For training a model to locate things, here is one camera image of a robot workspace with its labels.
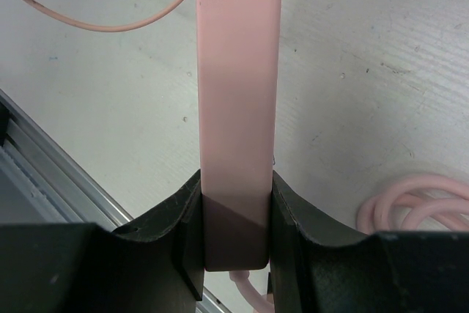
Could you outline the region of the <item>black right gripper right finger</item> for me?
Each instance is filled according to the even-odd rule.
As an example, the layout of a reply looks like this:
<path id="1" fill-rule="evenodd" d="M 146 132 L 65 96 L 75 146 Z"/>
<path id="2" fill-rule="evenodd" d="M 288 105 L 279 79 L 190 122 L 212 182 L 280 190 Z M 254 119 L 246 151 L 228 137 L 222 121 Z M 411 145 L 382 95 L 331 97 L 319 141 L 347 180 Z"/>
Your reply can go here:
<path id="1" fill-rule="evenodd" d="M 466 312 L 468 235 L 365 235 L 273 178 L 270 272 L 277 312 Z"/>

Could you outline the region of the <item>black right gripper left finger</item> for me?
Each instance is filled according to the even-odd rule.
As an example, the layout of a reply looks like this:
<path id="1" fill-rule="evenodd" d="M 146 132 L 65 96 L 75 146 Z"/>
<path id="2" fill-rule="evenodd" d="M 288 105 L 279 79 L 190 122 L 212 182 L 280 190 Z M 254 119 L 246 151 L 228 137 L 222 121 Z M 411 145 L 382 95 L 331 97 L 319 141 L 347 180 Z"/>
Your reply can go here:
<path id="1" fill-rule="evenodd" d="M 204 244 L 199 174 L 108 231 L 94 223 L 1 227 L 3 312 L 194 312 Z"/>

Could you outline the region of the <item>pink power strip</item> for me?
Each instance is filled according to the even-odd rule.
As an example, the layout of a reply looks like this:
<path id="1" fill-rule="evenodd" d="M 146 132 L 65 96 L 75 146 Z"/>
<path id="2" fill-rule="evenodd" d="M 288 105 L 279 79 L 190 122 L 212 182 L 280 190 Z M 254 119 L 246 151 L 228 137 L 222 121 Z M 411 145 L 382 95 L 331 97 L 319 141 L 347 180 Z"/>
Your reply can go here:
<path id="1" fill-rule="evenodd" d="M 281 0 L 196 0 L 204 265 L 268 261 Z"/>

